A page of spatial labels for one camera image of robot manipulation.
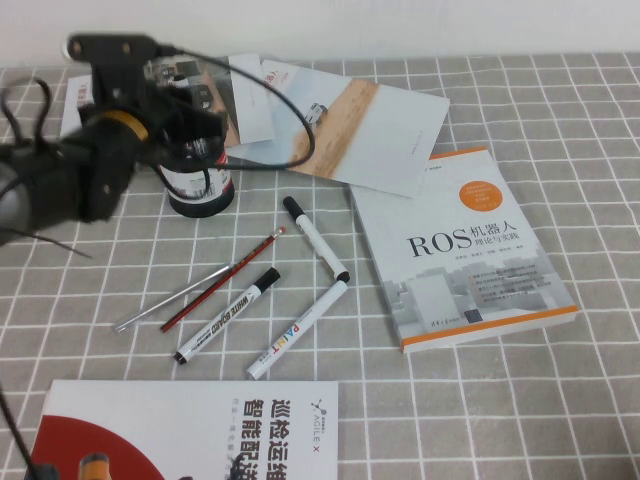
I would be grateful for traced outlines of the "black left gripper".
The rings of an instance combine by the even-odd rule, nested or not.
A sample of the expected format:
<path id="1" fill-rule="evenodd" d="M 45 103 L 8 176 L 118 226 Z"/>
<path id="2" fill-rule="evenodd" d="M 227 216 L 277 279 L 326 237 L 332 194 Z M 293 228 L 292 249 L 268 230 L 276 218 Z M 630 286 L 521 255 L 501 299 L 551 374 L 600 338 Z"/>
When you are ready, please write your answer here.
<path id="1" fill-rule="evenodd" d="M 200 131 L 222 131 L 223 118 L 195 108 L 189 89 L 148 89 L 144 117 L 154 135 L 169 145 L 176 159 L 218 159 L 221 136 Z"/>

